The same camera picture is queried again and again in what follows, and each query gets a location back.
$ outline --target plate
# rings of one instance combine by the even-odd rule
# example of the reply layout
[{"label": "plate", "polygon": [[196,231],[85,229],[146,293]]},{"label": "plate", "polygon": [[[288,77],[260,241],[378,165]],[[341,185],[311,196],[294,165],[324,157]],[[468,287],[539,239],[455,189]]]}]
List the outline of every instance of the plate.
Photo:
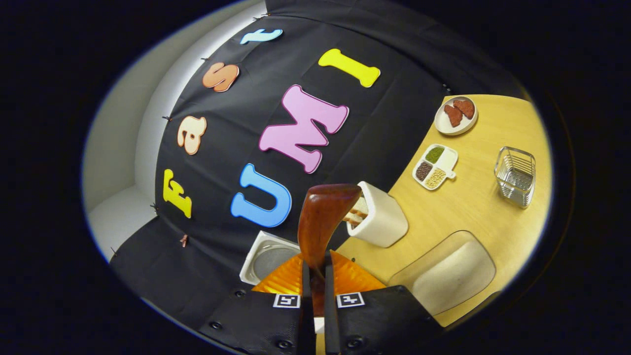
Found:
[{"label": "plate", "polygon": [[[442,152],[442,154],[440,155],[436,163],[432,163],[431,161],[427,160],[427,154],[436,147],[442,147],[444,148],[444,151]],[[442,185],[442,183],[445,182],[445,179],[454,179],[456,177],[456,173],[453,171],[453,168],[456,165],[457,161],[458,161],[457,151],[442,144],[432,144],[429,147],[427,147],[427,149],[425,149],[425,153],[423,153],[423,156],[421,157],[421,159],[419,159],[416,165],[414,166],[414,169],[412,170],[412,178],[416,180],[417,183],[421,184],[421,186],[423,186],[424,188],[428,190],[436,190],[437,188],[440,187],[440,185]],[[421,166],[423,162],[427,163],[432,168],[429,171],[429,173],[425,176],[423,181],[421,181],[416,176],[416,170],[418,169],[419,166]],[[442,170],[445,173],[445,175],[442,177],[442,179],[436,186],[434,187],[427,186],[426,182],[428,181],[430,176],[434,174],[434,172],[437,169]]]},{"label": "plate", "polygon": [[[445,105],[453,106],[455,100],[467,100],[471,102],[473,104],[475,112],[473,113],[473,118],[471,119],[468,119],[465,115],[463,115],[463,120],[460,122],[460,124],[458,124],[456,127],[452,127],[451,123],[449,122],[449,116],[445,112]],[[478,107],[476,106],[475,102],[473,102],[473,100],[471,100],[467,96],[457,96],[449,99],[447,102],[440,105],[438,111],[436,111],[436,116],[434,116],[434,126],[436,127],[438,132],[441,132],[444,135],[456,136],[461,135],[471,129],[477,120]]]}]

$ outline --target yellow table surface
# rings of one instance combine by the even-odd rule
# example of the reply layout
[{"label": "yellow table surface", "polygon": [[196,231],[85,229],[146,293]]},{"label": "yellow table surface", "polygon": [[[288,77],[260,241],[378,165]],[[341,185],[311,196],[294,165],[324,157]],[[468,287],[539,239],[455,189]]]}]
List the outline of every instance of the yellow table surface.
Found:
[{"label": "yellow table surface", "polygon": [[[491,293],[502,290],[516,276],[540,238],[550,206],[551,157],[547,135],[534,106],[513,97],[466,96],[478,110],[475,125],[457,136],[443,135],[432,125],[388,192],[408,219],[407,234],[389,248],[349,237],[337,249],[387,283],[453,232],[464,229],[473,233],[489,252],[497,271],[480,293],[435,316],[443,327],[464,316]],[[443,103],[452,97],[445,97]],[[412,178],[412,170],[433,143],[453,148],[458,152],[458,161],[453,168],[456,178],[446,179],[438,189],[429,191]],[[493,168],[504,146],[534,155],[535,189],[526,209],[511,204],[499,192]]]}]

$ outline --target letter m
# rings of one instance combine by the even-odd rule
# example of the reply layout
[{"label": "letter m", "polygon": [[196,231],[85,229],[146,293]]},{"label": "letter m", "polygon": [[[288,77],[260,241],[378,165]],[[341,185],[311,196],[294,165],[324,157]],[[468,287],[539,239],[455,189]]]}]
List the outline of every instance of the letter m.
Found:
[{"label": "letter m", "polygon": [[299,145],[325,146],[326,137],[312,121],[320,122],[327,133],[333,134],[342,127],[348,117],[347,106],[334,106],[311,96],[300,85],[292,85],[283,96],[283,107],[292,116],[295,124],[268,126],[261,135],[259,148],[262,151],[276,150],[300,162],[305,172],[316,171],[322,160],[322,152],[305,150]]}]

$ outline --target wire basket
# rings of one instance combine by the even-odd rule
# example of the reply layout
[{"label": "wire basket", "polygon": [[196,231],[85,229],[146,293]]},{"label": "wire basket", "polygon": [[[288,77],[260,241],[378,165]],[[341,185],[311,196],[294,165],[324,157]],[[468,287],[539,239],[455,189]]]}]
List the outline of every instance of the wire basket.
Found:
[{"label": "wire basket", "polygon": [[502,147],[494,172],[503,196],[521,208],[528,207],[534,191],[533,155],[516,148]]}]

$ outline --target white wall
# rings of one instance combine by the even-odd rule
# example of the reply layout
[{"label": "white wall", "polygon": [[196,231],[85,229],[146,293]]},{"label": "white wall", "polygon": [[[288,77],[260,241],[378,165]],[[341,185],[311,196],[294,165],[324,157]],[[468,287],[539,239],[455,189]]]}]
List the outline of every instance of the white wall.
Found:
[{"label": "white wall", "polygon": [[[142,147],[139,149],[136,142],[139,133],[140,137],[144,138],[143,142],[147,141],[148,132],[146,130],[144,133],[140,132],[140,129],[141,119],[147,118],[145,111],[150,104],[150,99],[153,97],[154,101],[162,100],[171,94],[166,88],[166,90],[162,90],[159,98],[156,98],[154,95],[156,87],[174,65],[174,62],[182,56],[182,53],[191,48],[204,35],[208,35],[210,30],[255,4],[257,4],[255,6],[257,9],[246,11],[248,16],[251,15],[250,12],[256,13],[256,16],[265,12],[264,3],[260,3],[260,0],[248,0],[205,16],[152,48],[123,74],[102,102],[86,143],[83,158],[83,199],[87,211],[93,210],[105,199],[132,186],[139,180],[144,182],[145,179],[149,178],[146,174],[140,178],[136,177],[135,174],[138,171],[134,168],[134,164],[138,162],[136,158],[138,150],[146,151]],[[186,75],[181,69],[178,73],[170,73],[172,73],[171,75]],[[168,116],[172,108],[173,105],[170,107],[162,105],[159,108],[158,116],[154,118],[159,119],[160,116]],[[152,164],[152,162],[143,162],[143,167],[146,164]]]},{"label": "white wall", "polygon": [[83,199],[106,260],[155,213],[158,148],[166,120],[193,73],[226,40],[266,13],[247,0],[210,14],[145,54],[116,83],[92,124],[83,157]]}]

